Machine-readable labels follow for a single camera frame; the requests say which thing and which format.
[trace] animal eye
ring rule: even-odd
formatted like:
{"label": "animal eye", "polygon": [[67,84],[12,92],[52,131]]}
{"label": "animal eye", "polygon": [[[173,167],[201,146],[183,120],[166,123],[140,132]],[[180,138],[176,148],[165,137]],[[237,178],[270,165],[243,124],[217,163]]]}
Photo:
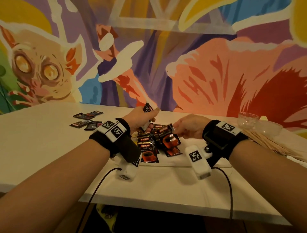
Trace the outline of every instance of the animal eye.
{"label": "animal eye", "polygon": [[23,55],[17,55],[15,57],[15,64],[20,71],[22,71],[24,73],[30,73],[31,72],[31,66],[30,66],[28,60]]}
{"label": "animal eye", "polygon": [[44,67],[43,72],[44,72],[44,76],[48,80],[55,80],[59,76],[59,72],[58,72],[57,68],[54,65],[46,65]]}

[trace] white table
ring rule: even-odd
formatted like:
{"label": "white table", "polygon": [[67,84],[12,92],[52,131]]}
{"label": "white table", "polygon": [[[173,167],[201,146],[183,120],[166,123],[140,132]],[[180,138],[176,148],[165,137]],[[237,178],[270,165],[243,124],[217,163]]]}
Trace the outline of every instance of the white table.
{"label": "white table", "polygon": [[[72,115],[94,110],[104,112],[94,120],[122,117],[131,109],[49,102],[0,116],[0,192],[8,192],[24,179],[84,142],[91,131],[69,127],[78,121]],[[186,113],[161,111],[157,122],[168,124]],[[235,123],[236,118],[207,116]],[[290,138],[292,148],[307,144],[287,130],[281,139]],[[112,168],[109,161],[89,186],[80,201],[88,201],[102,177]],[[233,217],[268,223],[289,224],[233,168],[223,168],[233,189]],[[230,193],[224,175],[213,170],[199,181],[189,167],[140,166],[133,182],[125,182],[112,172],[102,183],[92,202],[171,211],[203,216],[229,217]]]}

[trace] wrist-mounted device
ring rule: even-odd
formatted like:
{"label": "wrist-mounted device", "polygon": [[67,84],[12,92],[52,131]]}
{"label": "wrist-mounted device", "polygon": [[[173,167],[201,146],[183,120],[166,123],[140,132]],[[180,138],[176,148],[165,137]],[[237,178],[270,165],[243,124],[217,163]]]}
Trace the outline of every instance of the wrist-mounted device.
{"label": "wrist-mounted device", "polygon": [[122,118],[107,120],[89,139],[108,149],[110,155],[121,153],[128,163],[133,163],[140,157],[140,149],[130,138],[130,127]]}
{"label": "wrist-mounted device", "polygon": [[248,137],[241,133],[238,127],[234,127],[224,121],[212,120],[203,131],[203,139],[214,157],[219,155],[219,157],[229,160],[229,156],[235,146],[239,142],[248,139]]}

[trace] hand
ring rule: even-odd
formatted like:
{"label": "hand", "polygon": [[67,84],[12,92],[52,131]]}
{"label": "hand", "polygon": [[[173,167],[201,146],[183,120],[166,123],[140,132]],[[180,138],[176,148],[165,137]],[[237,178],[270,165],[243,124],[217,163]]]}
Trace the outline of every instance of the hand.
{"label": "hand", "polygon": [[[133,109],[129,114],[125,115],[123,119],[128,123],[130,126],[130,134],[134,133],[137,128],[145,125],[146,122],[149,120],[155,122],[155,116],[158,115],[160,109],[156,108],[154,111],[145,113],[143,112],[143,107],[139,106]],[[150,124],[149,127],[147,128],[147,132],[150,132],[151,129],[153,128],[153,125]]]}
{"label": "hand", "polygon": [[177,134],[178,137],[183,137],[184,139],[202,139],[204,128],[210,121],[209,118],[204,116],[190,114],[173,124],[173,127],[175,128],[173,133]]}

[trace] qr-like marker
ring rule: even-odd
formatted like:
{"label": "qr-like marker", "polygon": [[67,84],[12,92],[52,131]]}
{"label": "qr-like marker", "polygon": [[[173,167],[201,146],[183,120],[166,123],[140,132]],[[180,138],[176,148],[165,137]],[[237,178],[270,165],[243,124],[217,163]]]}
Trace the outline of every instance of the qr-like marker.
{"label": "qr-like marker", "polygon": [[136,161],[133,162],[132,164],[133,164],[134,166],[138,167],[139,163],[140,163],[140,159],[136,160]]}
{"label": "qr-like marker", "polygon": [[123,178],[124,180],[129,180],[129,179],[130,179],[129,177],[127,177],[127,176],[125,176],[125,175],[121,175],[121,176],[119,176],[119,177]]}
{"label": "qr-like marker", "polygon": [[114,125],[114,123],[112,121],[106,121],[102,127],[106,128],[106,129],[109,129],[111,128],[112,126]]}
{"label": "qr-like marker", "polygon": [[199,154],[198,151],[194,151],[192,153],[189,153],[189,156],[190,156],[192,162],[196,162],[196,161],[202,159],[202,157],[201,157],[201,155]]}
{"label": "qr-like marker", "polygon": [[231,132],[235,127],[226,123],[222,126],[222,128]]}
{"label": "qr-like marker", "polygon": [[123,134],[122,130],[118,127],[115,126],[113,129],[111,129],[111,133],[118,138],[119,136],[121,136]]}

